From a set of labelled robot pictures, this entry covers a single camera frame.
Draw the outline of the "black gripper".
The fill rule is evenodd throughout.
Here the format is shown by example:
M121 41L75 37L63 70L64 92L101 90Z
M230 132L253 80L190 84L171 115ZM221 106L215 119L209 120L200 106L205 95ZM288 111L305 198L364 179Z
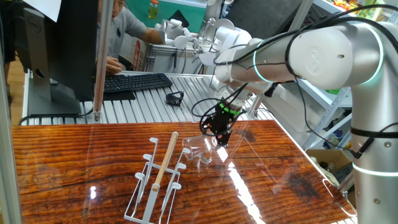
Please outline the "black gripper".
M232 133L230 129L245 112L246 110L244 109L235 111L229 108L218 108L215 114L200 122L200 131L203 134L208 130L213 134L220 134L217 135L218 145L227 146Z

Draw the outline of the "person right hand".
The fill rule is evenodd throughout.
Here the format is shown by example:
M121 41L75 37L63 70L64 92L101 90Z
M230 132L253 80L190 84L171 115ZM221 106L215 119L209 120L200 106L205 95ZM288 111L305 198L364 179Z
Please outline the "person right hand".
M120 72L122 72L122 67L121 64L119 63L119 60L117 58L107 56L106 73L115 75Z

